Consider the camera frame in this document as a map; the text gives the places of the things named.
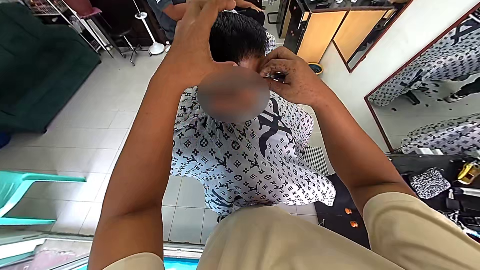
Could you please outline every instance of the barber cape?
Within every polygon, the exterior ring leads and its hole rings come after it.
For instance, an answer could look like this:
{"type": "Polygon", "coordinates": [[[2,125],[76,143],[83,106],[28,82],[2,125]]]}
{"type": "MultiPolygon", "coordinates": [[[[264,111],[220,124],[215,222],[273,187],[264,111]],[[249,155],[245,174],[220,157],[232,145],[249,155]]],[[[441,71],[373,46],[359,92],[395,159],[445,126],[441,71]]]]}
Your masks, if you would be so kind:
{"type": "Polygon", "coordinates": [[[254,119],[217,121],[200,108],[197,87],[191,87],[178,107],[170,174],[200,181],[205,203],[220,215],[251,204],[331,206],[332,183],[301,158],[312,130],[313,118],[274,92],[254,119]]]}

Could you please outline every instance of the striped mat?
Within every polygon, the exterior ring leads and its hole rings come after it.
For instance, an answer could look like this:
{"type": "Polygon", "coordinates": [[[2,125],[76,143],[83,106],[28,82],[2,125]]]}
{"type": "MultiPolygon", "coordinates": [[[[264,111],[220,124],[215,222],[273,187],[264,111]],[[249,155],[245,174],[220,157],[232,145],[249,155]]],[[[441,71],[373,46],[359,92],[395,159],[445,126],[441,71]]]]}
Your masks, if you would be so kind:
{"type": "Polygon", "coordinates": [[[323,175],[329,175],[324,153],[320,147],[303,149],[303,159],[323,175]]]}

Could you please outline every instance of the hand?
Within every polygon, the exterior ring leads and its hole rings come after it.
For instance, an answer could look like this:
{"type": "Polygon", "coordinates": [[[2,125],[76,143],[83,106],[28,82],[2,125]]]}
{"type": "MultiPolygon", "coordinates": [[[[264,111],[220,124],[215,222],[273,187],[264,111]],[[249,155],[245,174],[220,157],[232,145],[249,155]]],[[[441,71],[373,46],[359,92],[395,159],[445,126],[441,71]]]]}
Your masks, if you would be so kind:
{"type": "Polygon", "coordinates": [[[262,9],[258,8],[258,7],[255,6],[254,4],[252,4],[252,5],[250,6],[250,8],[253,9],[253,10],[256,10],[257,12],[263,12],[262,9]]]}
{"type": "Polygon", "coordinates": [[[198,85],[206,75],[221,70],[225,64],[214,62],[210,53],[210,30],[218,12],[234,7],[234,0],[192,0],[178,22],[172,47],[157,71],[161,79],[183,91],[198,85]]]}
{"type": "Polygon", "coordinates": [[[277,72],[286,75],[284,83],[272,79],[267,83],[270,90],[292,103],[313,106],[326,96],[335,96],[302,58],[283,46],[271,51],[261,66],[262,77],[277,72]]]}

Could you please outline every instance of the neck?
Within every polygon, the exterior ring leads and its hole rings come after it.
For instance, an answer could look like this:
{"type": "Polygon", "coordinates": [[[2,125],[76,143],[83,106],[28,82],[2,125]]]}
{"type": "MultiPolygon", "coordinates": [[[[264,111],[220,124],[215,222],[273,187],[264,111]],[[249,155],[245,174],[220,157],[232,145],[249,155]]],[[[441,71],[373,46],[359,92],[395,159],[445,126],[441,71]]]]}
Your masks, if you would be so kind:
{"type": "Polygon", "coordinates": [[[260,69],[261,69],[261,64],[262,64],[262,61],[264,60],[265,56],[262,56],[262,57],[249,57],[245,60],[242,60],[240,62],[240,66],[242,67],[246,67],[246,68],[249,68],[255,72],[260,72],[260,69]]]}

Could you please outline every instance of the teal plastic chair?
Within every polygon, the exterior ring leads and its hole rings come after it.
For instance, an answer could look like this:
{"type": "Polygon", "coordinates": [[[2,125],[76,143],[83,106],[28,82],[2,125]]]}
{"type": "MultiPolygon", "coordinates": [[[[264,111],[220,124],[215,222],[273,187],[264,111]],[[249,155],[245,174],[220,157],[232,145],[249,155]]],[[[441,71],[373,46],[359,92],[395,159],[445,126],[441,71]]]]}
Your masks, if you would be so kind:
{"type": "Polygon", "coordinates": [[[55,222],[55,220],[45,219],[4,217],[20,201],[28,188],[37,181],[86,182],[86,179],[43,173],[0,171],[0,225],[39,225],[55,222]]]}

